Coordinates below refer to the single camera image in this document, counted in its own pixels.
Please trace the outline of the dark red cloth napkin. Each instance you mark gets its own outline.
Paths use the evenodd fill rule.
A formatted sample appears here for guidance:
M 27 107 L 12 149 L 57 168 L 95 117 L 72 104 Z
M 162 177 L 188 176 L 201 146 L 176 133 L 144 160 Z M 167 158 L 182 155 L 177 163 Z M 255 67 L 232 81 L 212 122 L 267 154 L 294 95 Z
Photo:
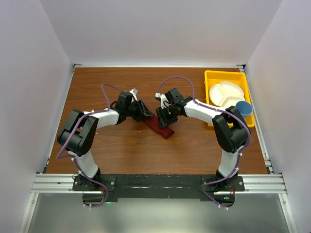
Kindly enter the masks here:
M 152 117 L 149 117 L 144 120 L 144 123 L 154 132 L 161 135 L 163 138 L 168 139 L 171 136 L 173 136 L 174 131 L 171 128 L 163 128 L 161 129 L 159 127 L 158 117 L 156 115 L 153 115 Z

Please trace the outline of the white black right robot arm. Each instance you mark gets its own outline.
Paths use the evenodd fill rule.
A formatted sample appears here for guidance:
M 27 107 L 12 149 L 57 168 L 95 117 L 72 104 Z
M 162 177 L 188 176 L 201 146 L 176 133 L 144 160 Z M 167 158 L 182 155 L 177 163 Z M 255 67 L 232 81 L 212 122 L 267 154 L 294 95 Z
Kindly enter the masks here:
M 156 109 L 159 128 L 163 129 L 178 121 L 179 116 L 199 119 L 213 126 L 217 143 L 222 149 L 221 163 L 216 171 L 216 180 L 204 185 L 227 191 L 234 184 L 239 172 L 242 151 L 248 146 L 251 133 L 239 110 L 213 107 L 193 97 L 184 98 L 174 88 L 165 94 L 156 93 L 160 102 Z

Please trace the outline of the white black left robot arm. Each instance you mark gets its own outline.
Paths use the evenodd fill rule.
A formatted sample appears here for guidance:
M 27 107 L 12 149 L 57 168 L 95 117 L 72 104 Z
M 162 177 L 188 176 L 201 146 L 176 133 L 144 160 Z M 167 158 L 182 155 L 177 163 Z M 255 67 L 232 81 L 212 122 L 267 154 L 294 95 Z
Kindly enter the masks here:
M 103 189 L 101 172 L 91 154 L 96 130 L 106 126 L 118 125 L 128 117 L 134 121 L 150 119 L 153 113 L 136 91 L 122 91 L 116 101 L 108 108 L 91 112 L 72 110 L 57 136 L 62 146 L 56 158 L 70 157 L 78 168 L 78 178 L 89 190 Z

